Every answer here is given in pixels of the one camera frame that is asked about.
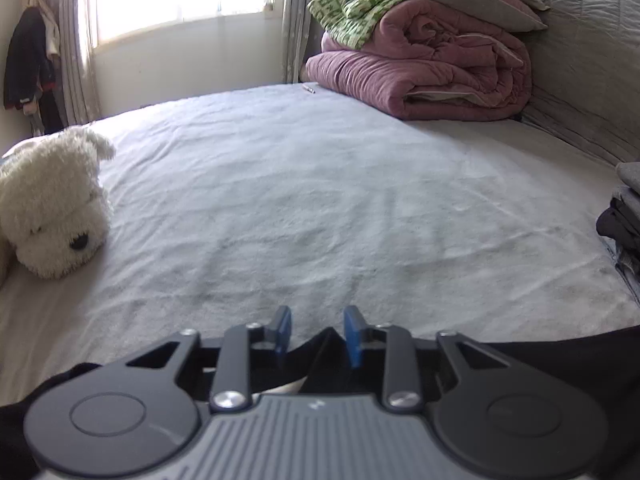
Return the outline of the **black and cream raglan sweatshirt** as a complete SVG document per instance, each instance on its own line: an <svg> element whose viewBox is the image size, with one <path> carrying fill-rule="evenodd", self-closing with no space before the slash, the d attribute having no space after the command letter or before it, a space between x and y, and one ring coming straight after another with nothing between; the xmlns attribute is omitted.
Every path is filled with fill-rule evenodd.
<svg viewBox="0 0 640 480"><path fill-rule="evenodd" d="M535 367L590 394L604 409L610 433L597 463L599 479L635 479L639 475L639 331L631 327L598 336L563 341L494 344L506 356ZM381 351L370 354L361 370L348 365L347 346L332 328L288 353L281 364L259 352L252 354L250 384L255 392L300 380L303 393L356 393L382 390ZM20 402L1 410L1 475L32 479L40 473L24 436L28 409L45 393L98 370L79 363L54 375Z"/></svg>

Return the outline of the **dark clothes hanging on rack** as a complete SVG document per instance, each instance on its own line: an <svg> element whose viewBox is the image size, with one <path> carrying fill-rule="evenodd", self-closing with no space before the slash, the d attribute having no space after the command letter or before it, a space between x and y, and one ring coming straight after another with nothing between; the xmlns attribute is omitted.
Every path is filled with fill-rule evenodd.
<svg viewBox="0 0 640 480"><path fill-rule="evenodd" d="M56 104L56 73L47 55L46 22L38 8L29 6L14 28L6 55L3 106L28 116L44 134L64 128Z"/></svg>

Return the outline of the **grey bed sheet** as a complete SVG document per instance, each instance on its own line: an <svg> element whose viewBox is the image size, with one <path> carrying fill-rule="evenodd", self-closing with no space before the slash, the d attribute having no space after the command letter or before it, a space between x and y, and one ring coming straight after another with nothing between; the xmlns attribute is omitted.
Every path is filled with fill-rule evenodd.
<svg viewBox="0 0 640 480"><path fill-rule="evenodd" d="M558 340L636 325L594 229L614 170L539 129L401 122L311 86L168 102L97 122L110 236L57 281L1 289L1 400L183 328L354 304L418 336Z"/></svg>

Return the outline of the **white plush dog toy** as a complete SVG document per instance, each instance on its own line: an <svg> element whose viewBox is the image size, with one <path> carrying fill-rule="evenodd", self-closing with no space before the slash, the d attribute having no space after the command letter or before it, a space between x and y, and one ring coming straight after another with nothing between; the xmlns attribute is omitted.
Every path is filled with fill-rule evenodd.
<svg viewBox="0 0 640 480"><path fill-rule="evenodd" d="M14 261L38 278L62 278L96 254L112 216L100 165L115 153L105 136L73 126L2 156L2 278Z"/></svg>

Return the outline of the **black folded garment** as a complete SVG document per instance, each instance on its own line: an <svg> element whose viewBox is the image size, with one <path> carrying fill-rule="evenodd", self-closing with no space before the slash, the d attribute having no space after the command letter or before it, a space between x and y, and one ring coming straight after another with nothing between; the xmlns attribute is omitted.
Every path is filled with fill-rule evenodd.
<svg viewBox="0 0 640 480"><path fill-rule="evenodd" d="M612 198L610 206L597 218L596 230L615 240L631 257L639 258L639 218L621 200Z"/></svg>

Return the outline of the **top grey folded garment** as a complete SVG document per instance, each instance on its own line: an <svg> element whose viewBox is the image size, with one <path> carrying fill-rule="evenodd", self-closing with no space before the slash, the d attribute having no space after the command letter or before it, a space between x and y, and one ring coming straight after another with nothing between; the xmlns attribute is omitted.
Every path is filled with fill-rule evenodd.
<svg viewBox="0 0 640 480"><path fill-rule="evenodd" d="M615 170L623 183L640 194L640 162L621 162Z"/></svg>

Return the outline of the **pink folded quilt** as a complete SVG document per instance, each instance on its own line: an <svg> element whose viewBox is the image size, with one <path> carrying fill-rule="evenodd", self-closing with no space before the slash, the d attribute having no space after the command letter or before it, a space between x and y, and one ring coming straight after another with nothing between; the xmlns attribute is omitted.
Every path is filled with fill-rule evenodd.
<svg viewBox="0 0 640 480"><path fill-rule="evenodd" d="M506 119L533 89L521 40L433 0L394 6L359 49L324 35L304 74L402 120Z"/></svg>

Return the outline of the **grey dotted curtain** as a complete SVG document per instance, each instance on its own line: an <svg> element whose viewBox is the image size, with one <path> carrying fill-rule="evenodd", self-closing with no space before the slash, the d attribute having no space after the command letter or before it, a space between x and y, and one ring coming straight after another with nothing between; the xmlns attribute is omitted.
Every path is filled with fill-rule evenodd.
<svg viewBox="0 0 640 480"><path fill-rule="evenodd" d="M285 84L297 84L299 81L311 28L310 2L283 0L281 65Z"/></svg>

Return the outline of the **grey padded headboard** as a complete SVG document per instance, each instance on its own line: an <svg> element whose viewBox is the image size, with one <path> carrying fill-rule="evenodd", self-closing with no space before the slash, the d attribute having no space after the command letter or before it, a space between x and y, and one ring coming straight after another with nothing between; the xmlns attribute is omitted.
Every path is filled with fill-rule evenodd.
<svg viewBox="0 0 640 480"><path fill-rule="evenodd" d="M548 28L525 43L524 122L617 165L639 158L639 0L542 0Z"/></svg>

